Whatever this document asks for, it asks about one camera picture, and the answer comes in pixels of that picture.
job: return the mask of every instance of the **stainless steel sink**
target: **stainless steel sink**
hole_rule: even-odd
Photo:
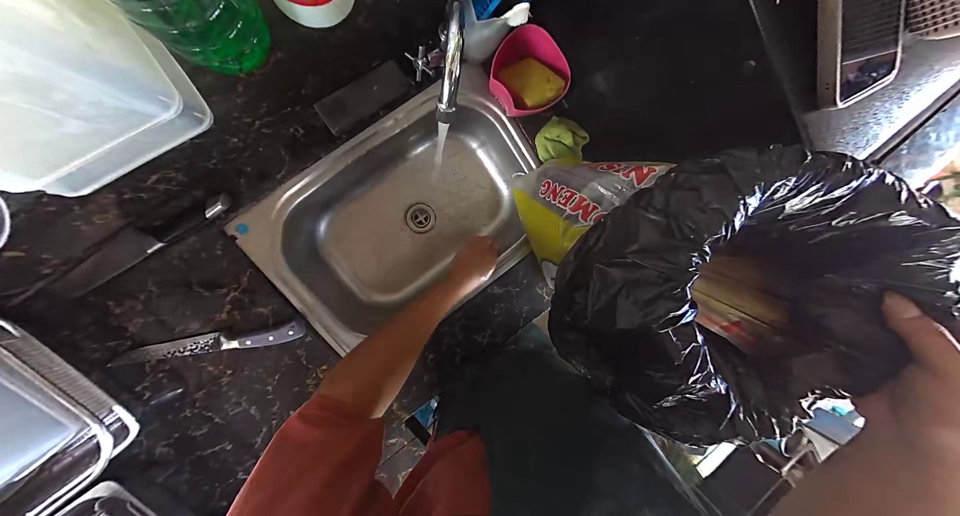
[[[466,239],[496,237],[493,277],[530,251],[510,182],[534,169],[533,151],[486,86],[464,67],[438,168],[435,84],[226,226],[341,354],[442,276]]]

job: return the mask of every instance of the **red shirt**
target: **red shirt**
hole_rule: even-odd
[[[487,451],[479,433],[430,441],[396,497],[373,477],[383,420],[314,395],[276,433],[227,516],[485,516]]]

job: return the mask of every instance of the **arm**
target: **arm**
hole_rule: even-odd
[[[373,477],[386,411],[451,307],[494,271],[492,238],[471,239],[446,277],[348,353],[273,436],[228,516],[373,514],[390,494]]]
[[[346,402],[358,416],[383,416],[443,316],[493,273],[496,248],[488,236],[467,242],[448,275],[349,352],[317,393]]]
[[[960,346],[913,302],[888,293],[883,316],[914,361],[859,399],[867,424],[787,495],[775,516],[960,513]]]

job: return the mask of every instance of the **knife handle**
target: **knife handle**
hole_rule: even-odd
[[[247,334],[231,338],[236,345],[231,345],[235,349],[246,349],[253,347],[267,347],[280,343],[287,343],[306,334],[306,323],[303,318],[297,317],[290,323],[283,326],[275,326],[266,330],[258,330]]]
[[[150,236],[161,244],[169,244],[178,238],[183,238],[190,231],[200,228],[203,224],[213,221],[231,207],[230,196],[221,194],[210,198],[206,205],[191,206],[170,221],[161,224]]]

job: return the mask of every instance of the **hand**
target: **hand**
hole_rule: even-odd
[[[453,257],[447,280],[456,287],[458,300],[494,273],[498,259],[496,248],[497,241],[492,236],[474,236]]]
[[[931,464],[960,462],[960,346],[906,298],[887,293],[883,318],[906,342],[913,362],[878,392],[858,399],[863,431],[901,445]]]

